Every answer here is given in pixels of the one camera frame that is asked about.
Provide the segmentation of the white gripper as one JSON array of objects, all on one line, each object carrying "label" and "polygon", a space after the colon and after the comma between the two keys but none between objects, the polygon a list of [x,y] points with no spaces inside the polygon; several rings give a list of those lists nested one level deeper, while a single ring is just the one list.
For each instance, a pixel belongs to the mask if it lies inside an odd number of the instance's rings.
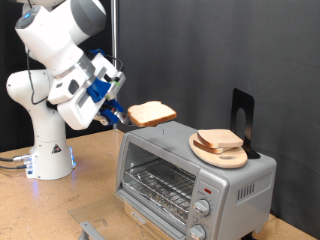
[{"label": "white gripper", "polygon": [[73,69],[54,78],[48,99],[57,105],[59,114],[72,129],[86,129],[93,119],[104,126],[109,124],[104,116],[97,114],[107,93],[105,74],[105,67]]}]

